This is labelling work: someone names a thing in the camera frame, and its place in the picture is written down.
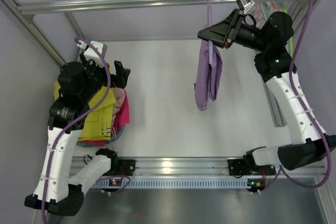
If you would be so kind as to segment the purple clothes hanger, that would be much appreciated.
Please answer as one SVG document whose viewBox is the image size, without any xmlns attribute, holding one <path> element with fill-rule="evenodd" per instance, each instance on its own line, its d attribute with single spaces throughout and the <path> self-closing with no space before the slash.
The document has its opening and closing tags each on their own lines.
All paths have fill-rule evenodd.
<svg viewBox="0 0 336 224">
<path fill-rule="evenodd" d="M 210 27 L 213 24 L 211 0 L 207 0 L 207 24 Z M 213 64 L 213 43 L 208 41 L 208 62 Z"/>
</svg>

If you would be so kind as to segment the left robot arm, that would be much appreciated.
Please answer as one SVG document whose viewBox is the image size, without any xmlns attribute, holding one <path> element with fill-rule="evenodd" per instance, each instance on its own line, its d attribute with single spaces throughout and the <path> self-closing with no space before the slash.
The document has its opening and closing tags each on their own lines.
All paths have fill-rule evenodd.
<svg viewBox="0 0 336 224">
<path fill-rule="evenodd" d="M 83 55 L 61 67 L 58 76 L 59 97 L 49 109 L 48 144 L 43 170 L 35 191 L 26 196 L 24 205 L 56 216 L 75 216 L 91 186 L 101 176 L 119 175 L 115 151 L 101 148 L 75 176 L 70 168 L 75 147 L 90 113 L 89 102 L 102 89 L 125 88 L 130 69 L 114 61 L 115 73 L 98 66 Z"/>
</svg>

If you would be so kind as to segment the yellow trousers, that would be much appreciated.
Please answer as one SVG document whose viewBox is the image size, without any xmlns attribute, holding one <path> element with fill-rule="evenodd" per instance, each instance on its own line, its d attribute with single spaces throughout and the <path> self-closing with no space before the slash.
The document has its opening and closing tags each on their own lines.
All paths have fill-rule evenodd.
<svg viewBox="0 0 336 224">
<path fill-rule="evenodd" d="M 55 81 L 54 98 L 59 98 L 60 84 Z M 107 88 L 102 87 L 98 93 L 89 102 L 89 108 L 96 105 L 105 94 Z M 116 103 L 116 98 L 113 94 L 113 88 L 110 88 L 107 97 L 104 101 L 85 118 L 85 123 L 81 134 L 78 137 L 78 143 L 85 141 L 99 142 L 109 141 L 111 136 L 111 125 L 113 117 L 113 107 Z"/>
</svg>

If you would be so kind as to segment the purple trousers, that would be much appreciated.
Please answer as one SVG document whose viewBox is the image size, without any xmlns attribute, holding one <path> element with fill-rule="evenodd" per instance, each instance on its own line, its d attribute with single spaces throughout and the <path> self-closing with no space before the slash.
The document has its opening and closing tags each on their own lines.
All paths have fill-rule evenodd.
<svg viewBox="0 0 336 224">
<path fill-rule="evenodd" d="M 212 63 L 209 62 L 209 42 L 201 40 L 194 97 L 199 110 L 207 109 L 208 99 L 215 101 L 220 85 L 223 62 L 221 53 L 212 44 Z"/>
</svg>

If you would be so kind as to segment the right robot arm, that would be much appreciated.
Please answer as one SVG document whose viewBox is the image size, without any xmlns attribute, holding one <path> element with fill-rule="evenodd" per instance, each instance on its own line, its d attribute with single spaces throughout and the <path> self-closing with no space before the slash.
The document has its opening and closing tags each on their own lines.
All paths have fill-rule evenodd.
<svg viewBox="0 0 336 224">
<path fill-rule="evenodd" d="M 257 51 L 254 63 L 267 88 L 275 96 L 289 130 L 289 140 L 274 147 L 258 147 L 243 156 L 251 170 L 281 165 L 287 170 L 329 158 L 335 136 L 328 135 L 313 115 L 301 89 L 297 68 L 286 50 L 293 35 L 292 19 L 285 12 L 272 13 L 262 28 L 245 22 L 246 15 L 233 10 L 221 22 L 200 30 L 199 39 L 228 49 L 233 43 Z"/>
</svg>

